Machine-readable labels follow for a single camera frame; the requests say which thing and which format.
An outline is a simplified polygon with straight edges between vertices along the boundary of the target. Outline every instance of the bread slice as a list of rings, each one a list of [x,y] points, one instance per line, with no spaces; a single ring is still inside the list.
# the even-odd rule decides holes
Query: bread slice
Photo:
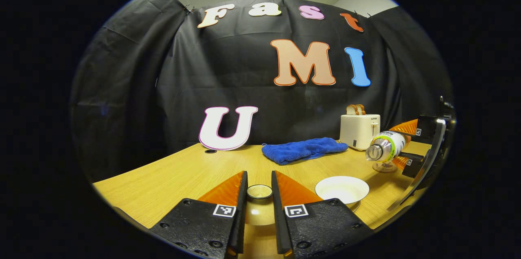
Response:
[[[364,114],[365,114],[365,110],[364,110],[363,105],[357,104],[357,115],[362,116]]]
[[[346,115],[357,116],[358,115],[357,107],[352,104],[348,105],[348,107],[346,108]]]

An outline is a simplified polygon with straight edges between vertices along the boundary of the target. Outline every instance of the blue microfiber cloth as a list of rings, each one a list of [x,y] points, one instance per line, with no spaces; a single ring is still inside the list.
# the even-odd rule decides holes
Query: blue microfiber cloth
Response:
[[[264,145],[262,153],[277,164],[286,165],[300,159],[315,159],[327,153],[343,152],[348,147],[348,144],[337,143],[325,137],[280,145]]]

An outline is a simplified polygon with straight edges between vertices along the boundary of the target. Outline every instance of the white bowl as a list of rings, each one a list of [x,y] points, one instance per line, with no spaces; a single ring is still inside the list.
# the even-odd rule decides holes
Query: white bowl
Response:
[[[354,177],[337,176],[323,179],[315,186],[322,199],[338,198],[344,204],[356,203],[369,193],[369,185]]]

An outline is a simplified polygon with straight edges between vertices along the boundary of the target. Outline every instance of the black curtain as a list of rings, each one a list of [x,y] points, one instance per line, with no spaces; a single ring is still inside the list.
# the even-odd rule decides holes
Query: black curtain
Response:
[[[250,16],[259,2],[277,3],[282,13]],[[234,9],[216,25],[197,28],[206,9],[229,3]],[[304,18],[301,5],[318,7],[325,18]],[[363,33],[340,13],[356,18]],[[280,39],[292,40],[302,53],[312,42],[329,44],[336,83],[277,86],[278,57],[270,42]],[[363,51],[370,86],[351,82],[346,47]],[[99,181],[199,142],[208,107],[229,107],[219,129],[223,137],[235,133],[237,107],[258,107],[247,144],[281,144],[338,139],[348,104],[379,114],[385,130],[437,114],[439,96],[451,99],[451,92],[435,46],[400,7],[365,18],[305,0],[234,0],[194,12],[177,0],[133,0],[87,48],[74,80],[71,116],[79,159]]]

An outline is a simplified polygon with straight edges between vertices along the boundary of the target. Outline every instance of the orange gripper pad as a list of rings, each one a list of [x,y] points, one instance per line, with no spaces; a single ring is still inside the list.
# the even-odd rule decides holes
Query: orange gripper pad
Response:
[[[418,127],[418,119],[404,122],[399,125],[395,125],[391,129],[389,129],[389,131],[394,131],[394,132],[398,132],[398,133],[402,132],[402,133],[406,133],[406,134],[414,136],[416,134],[417,127]]]
[[[237,206],[243,173],[244,171],[230,177],[226,181],[223,181],[201,196],[198,200],[213,204]]]
[[[275,171],[275,175],[277,176],[280,199],[283,207],[322,201],[322,198],[317,196],[317,194],[288,176],[278,171]]]
[[[403,170],[405,168],[405,164],[407,163],[408,158],[407,157],[394,157],[392,161],[393,164],[395,164],[399,169]]]

